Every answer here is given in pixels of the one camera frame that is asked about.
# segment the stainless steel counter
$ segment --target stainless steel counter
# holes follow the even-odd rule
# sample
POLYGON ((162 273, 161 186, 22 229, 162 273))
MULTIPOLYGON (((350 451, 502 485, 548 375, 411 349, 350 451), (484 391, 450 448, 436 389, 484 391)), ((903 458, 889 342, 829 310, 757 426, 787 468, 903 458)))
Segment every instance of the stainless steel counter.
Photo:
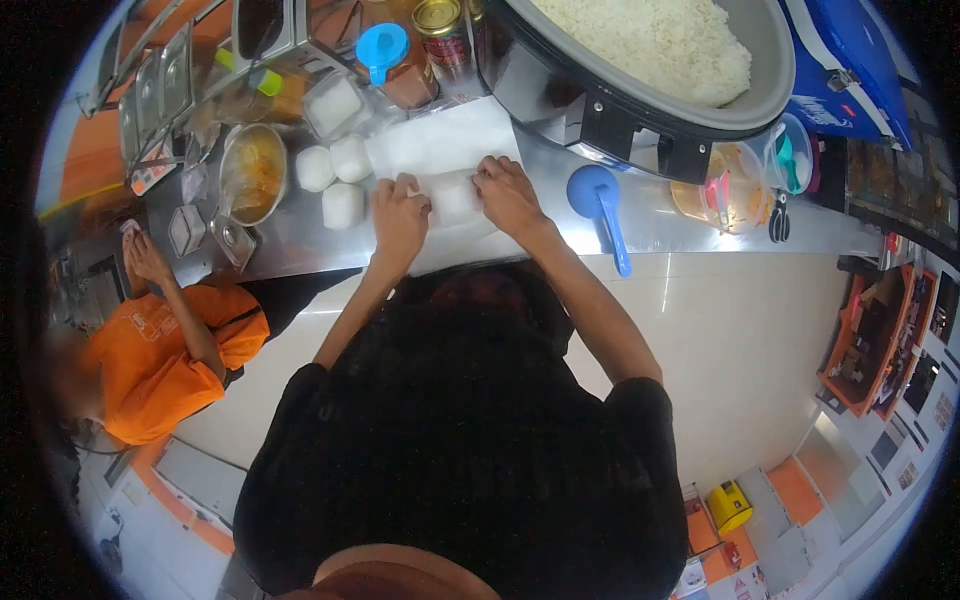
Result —
MULTIPOLYGON (((542 138, 516 129, 516 141, 543 211, 560 228, 566 242, 580 255, 610 253, 611 244, 603 226, 578 216, 566 201, 566 181, 589 161, 542 138)), ((308 145, 302 135, 290 143, 290 157, 308 145)), ((222 146, 207 160, 208 194, 197 206, 209 222, 217 204, 216 175, 222 146)), ((616 174, 621 187, 620 224, 629 252, 809 252, 878 256, 882 248, 879 231, 838 212, 809 203, 803 198, 788 201, 790 239, 774 244, 766 228, 745 235, 721 234, 716 229, 677 212, 667 181, 637 174, 616 174)), ((375 181, 363 182, 368 191, 375 181)), ((366 266, 375 245, 368 219, 357 228, 335 231, 324 228, 321 194, 304 192, 292 182, 286 197, 266 222, 254 228, 257 249, 243 280, 299 275, 366 266)), ((208 232, 198 250, 177 258, 167 237, 174 208, 181 204, 180 169, 145 196, 150 232, 170 258, 181 285, 195 283, 211 272, 232 270, 208 232)), ((509 239, 494 239, 488 248, 460 253, 451 260, 507 259, 521 255, 509 239)))

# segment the blue cooler box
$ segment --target blue cooler box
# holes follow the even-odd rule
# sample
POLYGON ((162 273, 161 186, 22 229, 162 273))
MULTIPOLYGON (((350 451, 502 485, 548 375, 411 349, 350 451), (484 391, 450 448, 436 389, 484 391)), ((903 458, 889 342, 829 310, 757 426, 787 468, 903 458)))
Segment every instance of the blue cooler box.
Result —
POLYGON ((787 112, 812 132, 910 151, 900 77, 858 0, 780 0, 797 54, 787 112))

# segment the yellow box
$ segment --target yellow box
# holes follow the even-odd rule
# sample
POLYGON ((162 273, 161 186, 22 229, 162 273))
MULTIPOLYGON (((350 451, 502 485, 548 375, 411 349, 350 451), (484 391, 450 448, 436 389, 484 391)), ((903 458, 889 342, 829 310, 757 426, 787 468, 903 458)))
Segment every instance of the yellow box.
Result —
POLYGON ((734 481, 725 481, 714 488, 707 496, 707 508, 721 536, 747 522, 754 513, 754 508, 734 481))

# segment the rice cooker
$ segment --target rice cooker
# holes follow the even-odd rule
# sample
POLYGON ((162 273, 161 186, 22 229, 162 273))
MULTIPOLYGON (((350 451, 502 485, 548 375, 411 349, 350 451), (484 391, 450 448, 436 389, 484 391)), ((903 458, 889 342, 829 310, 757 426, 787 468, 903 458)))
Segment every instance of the rice cooker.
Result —
POLYGON ((777 0, 715 1, 753 55, 750 89, 721 108, 692 105, 627 75, 530 0, 471 0, 480 78, 528 131, 619 171, 701 184, 713 142, 749 139, 777 123, 796 71, 777 0))

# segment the metal latch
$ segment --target metal latch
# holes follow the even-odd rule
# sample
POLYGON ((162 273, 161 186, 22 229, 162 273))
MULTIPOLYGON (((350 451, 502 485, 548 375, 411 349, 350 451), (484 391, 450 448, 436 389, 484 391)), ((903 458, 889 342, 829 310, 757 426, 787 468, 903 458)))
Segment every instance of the metal latch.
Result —
POLYGON ((860 78, 850 69, 835 69, 829 73, 827 87, 835 92, 841 92, 853 84, 860 84, 860 78))

